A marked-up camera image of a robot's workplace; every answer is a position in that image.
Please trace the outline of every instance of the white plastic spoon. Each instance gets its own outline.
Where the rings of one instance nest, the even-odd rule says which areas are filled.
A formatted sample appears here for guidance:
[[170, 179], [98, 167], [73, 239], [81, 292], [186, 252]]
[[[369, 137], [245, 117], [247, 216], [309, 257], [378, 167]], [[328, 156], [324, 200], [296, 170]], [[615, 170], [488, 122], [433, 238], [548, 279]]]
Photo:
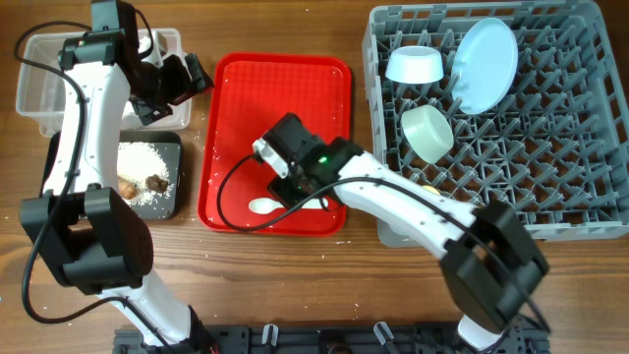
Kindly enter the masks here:
[[[323, 204], [327, 207], [327, 200], [323, 199]], [[249, 202], [249, 210], [265, 215], [271, 213], [277, 208], [284, 207], [280, 202], [274, 201], [271, 198], [257, 198]], [[321, 203], [318, 199], [307, 201], [302, 208], [306, 209], [321, 209]]]

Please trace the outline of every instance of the clear plastic container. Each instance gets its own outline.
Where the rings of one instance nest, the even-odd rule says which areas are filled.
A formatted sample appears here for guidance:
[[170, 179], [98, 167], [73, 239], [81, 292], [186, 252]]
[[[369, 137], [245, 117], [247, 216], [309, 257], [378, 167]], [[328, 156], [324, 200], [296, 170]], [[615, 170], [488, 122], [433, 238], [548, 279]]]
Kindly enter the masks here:
[[[154, 29], [166, 39], [167, 54], [179, 56], [185, 64], [185, 53], [181, 47], [181, 35], [176, 29]], [[24, 57], [42, 64], [59, 68], [57, 54], [67, 38], [80, 36], [82, 32], [36, 34], [29, 38]], [[140, 38], [147, 35], [146, 29], [139, 30]], [[39, 123], [39, 133], [46, 137], [61, 130], [65, 109], [65, 87], [63, 79], [45, 70], [22, 64], [18, 81], [16, 110], [22, 116]], [[172, 106], [173, 114], [139, 130], [179, 130], [190, 123], [192, 101]]]

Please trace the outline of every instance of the black plate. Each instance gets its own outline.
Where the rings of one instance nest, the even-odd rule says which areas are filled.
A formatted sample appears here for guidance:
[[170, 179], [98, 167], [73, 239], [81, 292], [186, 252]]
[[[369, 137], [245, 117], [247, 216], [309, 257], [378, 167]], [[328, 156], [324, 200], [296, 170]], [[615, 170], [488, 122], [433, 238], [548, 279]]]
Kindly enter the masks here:
[[[43, 193], [43, 184], [50, 176], [52, 165], [57, 157], [57, 149], [59, 148], [60, 133], [56, 133], [50, 139], [48, 147], [48, 156], [46, 157], [46, 165], [44, 168], [43, 179], [39, 195]], [[138, 206], [132, 205], [131, 209], [143, 220], [164, 220], [172, 218], [177, 211], [177, 187], [179, 186], [179, 171], [181, 170], [183, 146], [181, 138], [174, 132], [136, 132], [127, 131], [120, 132], [121, 143], [151, 143], [159, 153], [168, 169], [169, 183], [174, 184], [170, 192], [170, 196], [166, 195], [157, 197], [157, 203], [151, 205]]]

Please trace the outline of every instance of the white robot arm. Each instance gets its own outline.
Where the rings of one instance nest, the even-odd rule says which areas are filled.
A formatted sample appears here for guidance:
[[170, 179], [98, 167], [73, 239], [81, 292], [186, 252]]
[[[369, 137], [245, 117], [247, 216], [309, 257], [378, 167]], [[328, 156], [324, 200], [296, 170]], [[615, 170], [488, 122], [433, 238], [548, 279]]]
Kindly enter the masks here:
[[[143, 39], [144, 44], [150, 42], [150, 50], [144, 50], [135, 15], [133, 6], [122, 1], [94, 1], [92, 31], [64, 42], [59, 66], [81, 92], [66, 82], [55, 162], [42, 196], [23, 201], [21, 223], [34, 244], [46, 230], [36, 251], [61, 285], [76, 286], [101, 299], [125, 299], [111, 302], [138, 327], [147, 345], [207, 354], [211, 336], [192, 308], [179, 301], [152, 269], [148, 228], [118, 196], [117, 158], [123, 113], [130, 101], [141, 124], [147, 125], [172, 114], [171, 104], [210, 88], [212, 82], [195, 54], [185, 58], [188, 68], [177, 56], [162, 60], [155, 32]], [[80, 104], [85, 105], [83, 116]], [[77, 141], [80, 122], [83, 138]], [[70, 156], [76, 144], [78, 164], [65, 196], [62, 190], [73, 172]], [[61, 216], [46, 229], [54, 217], [49, 206], [55, 204], [62, 205]], [[91, 229], [70, 229], [80, 217]]]
[[[277, 173], [268, 190], [285, 207], [334, 185], [329, 197], [383, 220], [431, 252], [464, 313], [459, 335], [476, 350], [496, 343], [525, 302], [509, 277], [516, 277], [530, 293], [548, 272], [542, 253], [510, 206], [494, 202], [477, 208], [436, 195], [350, 142], [336, 139], [327, 146], [294, 114], [284, 116], [253, 147]], [[511, 274], [501, 274], [495, 260], [477, 256], [472, 232], [491, 244]]]

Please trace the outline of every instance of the brown food piece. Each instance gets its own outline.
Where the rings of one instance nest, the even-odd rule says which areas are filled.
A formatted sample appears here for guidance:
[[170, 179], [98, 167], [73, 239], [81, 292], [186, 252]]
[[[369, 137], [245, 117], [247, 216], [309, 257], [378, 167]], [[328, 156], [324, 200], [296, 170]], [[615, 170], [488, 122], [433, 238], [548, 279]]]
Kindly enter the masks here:
[[157, 175], [146, 177], [146, 187], [158, 193], [164, 193], [168, 189], [168, 181], [164, 181]]
[[131, 200], [138, 195], [136, 185], [120, 176], [118, 176], [118, 190], [120, 191], [120, 196], [126, 200]]

